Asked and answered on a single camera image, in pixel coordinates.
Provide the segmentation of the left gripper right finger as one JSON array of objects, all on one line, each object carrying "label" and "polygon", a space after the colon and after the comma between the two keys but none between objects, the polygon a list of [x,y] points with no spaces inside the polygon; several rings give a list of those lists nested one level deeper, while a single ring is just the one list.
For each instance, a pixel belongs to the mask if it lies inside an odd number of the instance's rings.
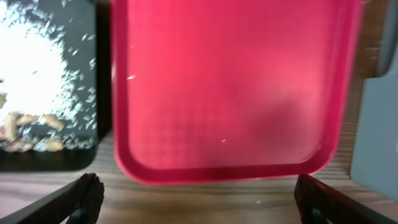
[{"label": "left gripper right finger", "polygon": [[294,198],[302,223],[397,224],[308,174],[298,176]]}]

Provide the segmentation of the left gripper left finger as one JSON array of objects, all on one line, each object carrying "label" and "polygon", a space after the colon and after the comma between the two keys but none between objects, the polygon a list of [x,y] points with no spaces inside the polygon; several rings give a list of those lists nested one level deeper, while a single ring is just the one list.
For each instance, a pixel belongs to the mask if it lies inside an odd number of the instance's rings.
[{"label": "left gripper left finger", "polygon": [[1,218],[1,224],[80,223],[95,224],[104,200],[104,183],[95,173],[52,192],[40,200]]}]

